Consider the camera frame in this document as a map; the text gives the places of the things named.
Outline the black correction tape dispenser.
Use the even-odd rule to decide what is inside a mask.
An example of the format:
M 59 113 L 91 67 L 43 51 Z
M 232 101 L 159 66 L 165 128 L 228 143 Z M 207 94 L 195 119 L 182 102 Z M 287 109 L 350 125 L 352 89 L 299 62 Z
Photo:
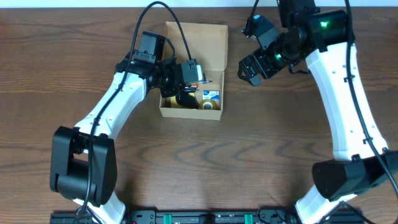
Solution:
M 199 103 L 194 93 L 181 93 L 175 97 L 176 103 L 183 108 L 199 109 Z

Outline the white blue eraser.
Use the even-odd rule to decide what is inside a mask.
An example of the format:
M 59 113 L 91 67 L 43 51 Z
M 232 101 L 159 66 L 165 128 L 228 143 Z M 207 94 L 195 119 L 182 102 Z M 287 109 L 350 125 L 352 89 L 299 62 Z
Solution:
M 220 100 L 220 92 L 218 90 L 204 90 L 202 93 L 203 100 Z

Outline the yellow adhesive tape roll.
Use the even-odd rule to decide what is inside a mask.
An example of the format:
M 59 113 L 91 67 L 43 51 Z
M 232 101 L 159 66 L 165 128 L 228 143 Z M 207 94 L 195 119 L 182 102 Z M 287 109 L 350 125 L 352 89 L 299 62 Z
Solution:
M 200 102 L 199 109 L 201 110 L 217 110 L 216 101 L 205 99 Z

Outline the cardboard box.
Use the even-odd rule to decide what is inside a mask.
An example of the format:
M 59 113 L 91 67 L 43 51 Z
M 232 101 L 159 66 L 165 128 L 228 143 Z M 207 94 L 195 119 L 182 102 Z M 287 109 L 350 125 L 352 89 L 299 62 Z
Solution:
M 161 98 L 159 109 L 163 117 L 220 120 L 223 114 L 224 71 L 228 61 L 228 26 L 218 24 L 181 23 L 192 58 L 201 65 L 208 83 L 200 83 L 195 92 L 198 104 L 208 103 L 205 92 L 217 91 L 216 107 L 188 109 L 176 105 L 171 98 Z

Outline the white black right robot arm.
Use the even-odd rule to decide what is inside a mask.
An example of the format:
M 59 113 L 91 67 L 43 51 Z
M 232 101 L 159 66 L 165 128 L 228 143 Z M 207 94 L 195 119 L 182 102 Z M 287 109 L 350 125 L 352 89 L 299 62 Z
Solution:
M 282 223 L 365 223 L 349 201 L 389 181 L 397 187 L 397 152 L 388 148 L 361 82 L 350 7 L 321 12 L 313 0 L 278 1 L 284 33 L 250 13 L 243 34 L 259 48 L 239 62 L 238 77 L 252 86 L 284 68 L 307 64 L 330 125 L 333 158 L 312 167 L 313 186 L 286 210 Z

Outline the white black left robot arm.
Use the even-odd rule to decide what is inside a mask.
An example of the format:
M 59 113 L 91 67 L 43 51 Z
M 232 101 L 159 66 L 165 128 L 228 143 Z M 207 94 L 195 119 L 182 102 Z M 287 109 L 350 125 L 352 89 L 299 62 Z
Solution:
M 177 63 L 162 58 L 171 41 L 143 32 L 114 70 L 111 86 L 77 124 L 60 126 L 52 138 L 50 188 L 79 205 L 72 213 L 53 213 L 51 223 L 124 223 L 126 205 L 114 188 L 118 177 L 115 142 L 133 109 L 153 88 L 167 98 L 183 93 L 204 73 L 194 58 Z

